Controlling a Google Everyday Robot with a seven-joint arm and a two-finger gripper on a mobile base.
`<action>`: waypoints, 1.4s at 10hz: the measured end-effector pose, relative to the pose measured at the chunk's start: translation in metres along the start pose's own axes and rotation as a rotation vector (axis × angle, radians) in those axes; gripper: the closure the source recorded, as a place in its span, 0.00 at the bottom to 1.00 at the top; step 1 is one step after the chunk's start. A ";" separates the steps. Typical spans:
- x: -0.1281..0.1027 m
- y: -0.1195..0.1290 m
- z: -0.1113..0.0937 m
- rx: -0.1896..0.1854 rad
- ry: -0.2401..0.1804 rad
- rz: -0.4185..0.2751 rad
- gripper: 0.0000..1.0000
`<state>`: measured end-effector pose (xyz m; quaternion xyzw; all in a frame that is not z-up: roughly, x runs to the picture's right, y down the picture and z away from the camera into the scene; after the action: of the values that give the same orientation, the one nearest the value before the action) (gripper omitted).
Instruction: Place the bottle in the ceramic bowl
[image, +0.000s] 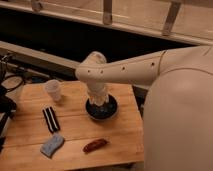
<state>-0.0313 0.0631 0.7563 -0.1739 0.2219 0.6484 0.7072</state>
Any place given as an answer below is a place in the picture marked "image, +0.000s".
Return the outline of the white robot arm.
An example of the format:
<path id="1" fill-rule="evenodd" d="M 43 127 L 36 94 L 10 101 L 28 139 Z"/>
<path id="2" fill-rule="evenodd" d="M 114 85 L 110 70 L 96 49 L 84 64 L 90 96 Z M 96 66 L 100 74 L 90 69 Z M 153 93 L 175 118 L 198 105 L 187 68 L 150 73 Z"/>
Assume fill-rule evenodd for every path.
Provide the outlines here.
<path id="1" fill-rule="evenodd" d="M 163 50 L 108 63 L 92 52 L 76 77 L 97 94 L 99 83 L 142 85 L 145 171 L 213 171 L 213 46 Z"/>

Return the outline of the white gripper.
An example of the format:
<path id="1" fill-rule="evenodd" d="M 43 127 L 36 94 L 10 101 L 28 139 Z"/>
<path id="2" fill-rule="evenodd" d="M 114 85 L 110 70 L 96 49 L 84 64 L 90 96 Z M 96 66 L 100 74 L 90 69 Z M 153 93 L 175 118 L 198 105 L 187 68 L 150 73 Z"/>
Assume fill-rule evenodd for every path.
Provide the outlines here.
<path id="1" fill-rule="evenodd" d="M 102 106 L 109 101 L 108 89 L 105 83 L 87 83 L 89 102 L 92 105 Z"/>

